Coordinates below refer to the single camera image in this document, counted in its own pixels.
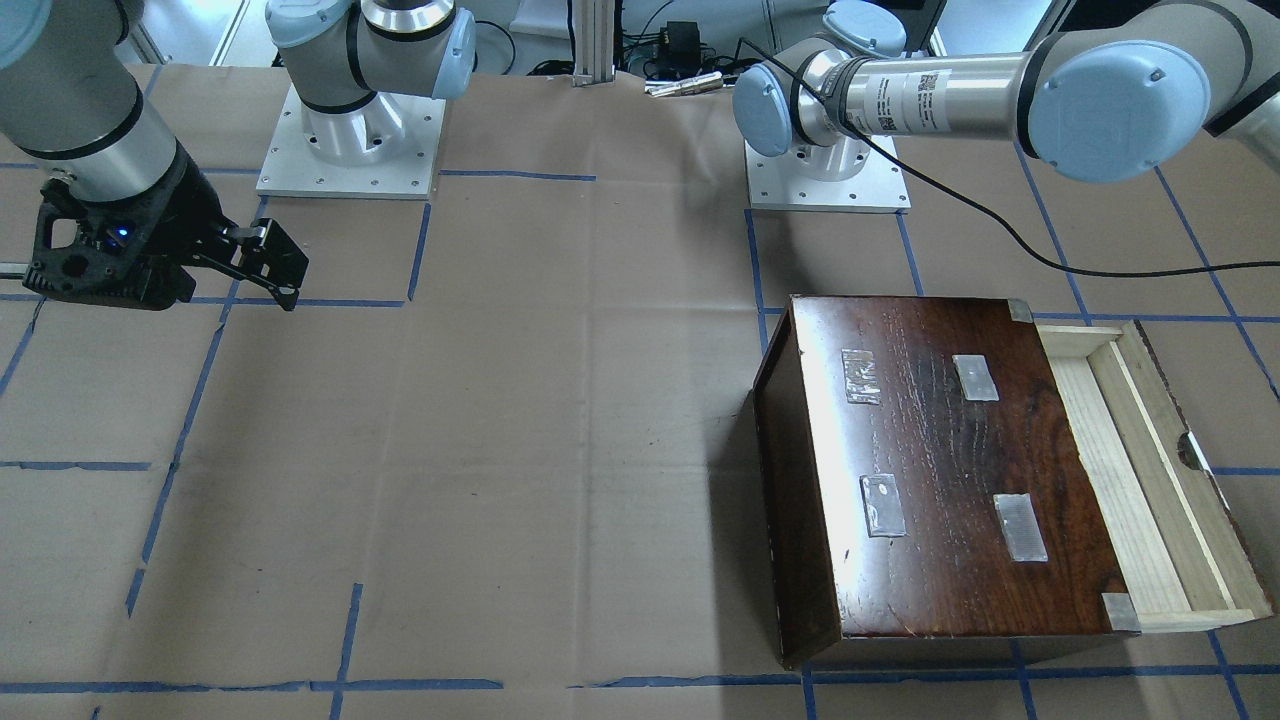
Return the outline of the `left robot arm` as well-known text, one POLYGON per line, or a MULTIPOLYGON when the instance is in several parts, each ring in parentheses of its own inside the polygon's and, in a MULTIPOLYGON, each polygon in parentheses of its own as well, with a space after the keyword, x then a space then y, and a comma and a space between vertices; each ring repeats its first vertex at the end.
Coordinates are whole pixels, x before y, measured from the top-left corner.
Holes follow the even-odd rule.
POLYGON ((837 1, 823 31, 746 69, 733 115, 768 158, 842 137, 1007 137, 1074 181, 1126 181, 1199 132, 1256 147, 1277 133, 1277 4, 1161 1, 1027 53, 902 55, 904 28, 837 1))

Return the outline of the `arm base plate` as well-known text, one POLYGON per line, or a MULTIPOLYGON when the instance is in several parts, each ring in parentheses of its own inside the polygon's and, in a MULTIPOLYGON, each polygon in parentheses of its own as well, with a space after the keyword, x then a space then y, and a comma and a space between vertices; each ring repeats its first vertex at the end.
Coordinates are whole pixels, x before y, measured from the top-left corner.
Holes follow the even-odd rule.
POLYGON ((346 114, 285 96, 256 188, 278 197, 426 201, 436 168, 447 102, 378 94, 346 114))
POLYGON ((750 206, 776 211, 899 213, 911 208, 901 170, 868 143, 797 145, 763 156, 746 146, 750 206))

